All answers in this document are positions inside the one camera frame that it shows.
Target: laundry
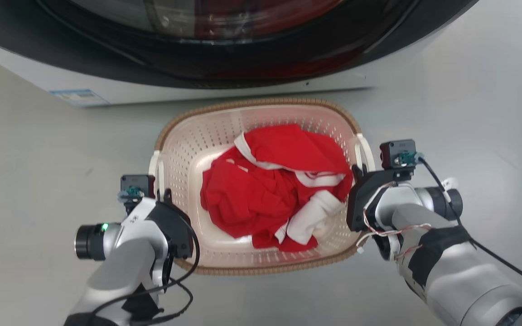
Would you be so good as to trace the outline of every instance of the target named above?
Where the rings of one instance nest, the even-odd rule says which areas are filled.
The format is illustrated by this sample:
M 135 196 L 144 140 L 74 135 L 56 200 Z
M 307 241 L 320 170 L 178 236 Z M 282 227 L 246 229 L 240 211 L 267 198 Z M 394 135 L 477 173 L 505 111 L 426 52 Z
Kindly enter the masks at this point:
M 298 125 L 241 134 L 203 173 L 201 205 L 232 237 L 252 235 L 255 248 L 315 248 L 316 227 L 339 211 L 352 187 L 340 146 Z

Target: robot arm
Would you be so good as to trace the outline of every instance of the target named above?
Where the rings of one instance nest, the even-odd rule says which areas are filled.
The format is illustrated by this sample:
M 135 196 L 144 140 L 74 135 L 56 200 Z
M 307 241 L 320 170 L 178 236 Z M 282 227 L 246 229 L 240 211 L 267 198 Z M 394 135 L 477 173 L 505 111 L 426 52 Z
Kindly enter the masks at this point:
M 164 202 L 145 196 L 155 197 L 150 178 L 122 178 L 120 198 L 129 213 L 124 221 L 79 228 L 74 241 L 78 258 L 104 262 L 89 278 L 65 326 L 151 324 L 162 312 L 158 295 L 190 274 L 169 283 L 174 258 L 192 256 L 191 237 L 195 246 L 198 240 L 188 217 L 172 204 L 170 194 Z
M 477 254 L 456 221 L 462 212 L 458 191 L 443 196 L 444 187 L 410 185 L 419 155 L 413 140 L 385 143 L 381 150 L 383 171 L 354 167 L 350 229 L 368 231 L 381 256 L 396 262 L 408 287 L 445 324 L 522 325 L 522 290 Z

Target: red clothing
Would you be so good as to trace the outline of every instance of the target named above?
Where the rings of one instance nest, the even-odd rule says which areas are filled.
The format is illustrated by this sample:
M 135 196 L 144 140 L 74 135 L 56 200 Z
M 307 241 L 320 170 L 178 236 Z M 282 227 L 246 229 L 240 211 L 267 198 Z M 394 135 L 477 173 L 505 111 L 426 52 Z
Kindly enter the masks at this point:
M 278 239 L 278 230 L 317 191 L 343 202 L 351 187 L 351 171 L 333 139 L 297 125 L 272 126 L 241 136 L 213 161 L 203 173 L 201 205 L 229 235 L 253 235 L 255 248 L 296 252 L 314 248 L 317 240 Z

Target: gray floor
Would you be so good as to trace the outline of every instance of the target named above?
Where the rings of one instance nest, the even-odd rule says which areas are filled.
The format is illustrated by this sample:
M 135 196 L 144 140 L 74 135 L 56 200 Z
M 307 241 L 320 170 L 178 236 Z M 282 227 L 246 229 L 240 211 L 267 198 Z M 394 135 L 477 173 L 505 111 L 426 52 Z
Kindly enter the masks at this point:
M 481 0 L 384 86 L 315 96 L 348 108 L 373 146 L 414 138 L 458 178 L 470 233 L 522 268 L 522 1 Z M 97 266 L 76 259 L 77 227 L 121 219 L 120 175 L 145 173 L 168 120 L 216 102 L 75 109 L 0 68 L 0 325 L 63 323 Z M 432 181 L 420 169 L 415 184 Z M 303 272 L 191 277 L 194 304 L 171 324 L 438 325 L 365 249 Z M 171 290 L 165 307 L 185 299 Z

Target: plastic laundry basket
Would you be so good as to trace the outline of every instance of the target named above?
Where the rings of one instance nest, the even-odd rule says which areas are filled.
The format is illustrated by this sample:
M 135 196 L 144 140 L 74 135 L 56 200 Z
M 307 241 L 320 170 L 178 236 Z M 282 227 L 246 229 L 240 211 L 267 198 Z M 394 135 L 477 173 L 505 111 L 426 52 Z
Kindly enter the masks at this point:
M 259 99 L 213 105 L 184 113 L 164 128 L 155 145 L 149 174 L 164 194 L 172 190 L 172 201 L 191 220 L 201 243 L 196 273 L 209 275 L 253 275 L 313 268 L 344 260 L 356 253 L 359 233 L 350 232 L 346 210 L 327 219 L 315 237 L 319 246 L 305 252 L 280 252 L 276 248 L 255 249 L 251 236 L 234 239 L 211 222 L 201 207 L 203 171 L 232 146 L 241 133 L 264 126 L 298 124 L 302 129 L 327 134 L 344 150 L 348 165 L 364 163 L 373 171 L 374 161 L 360 126 L 342 107 L 318 99 Z M 194 258 L 176 260 L 191 268 Z

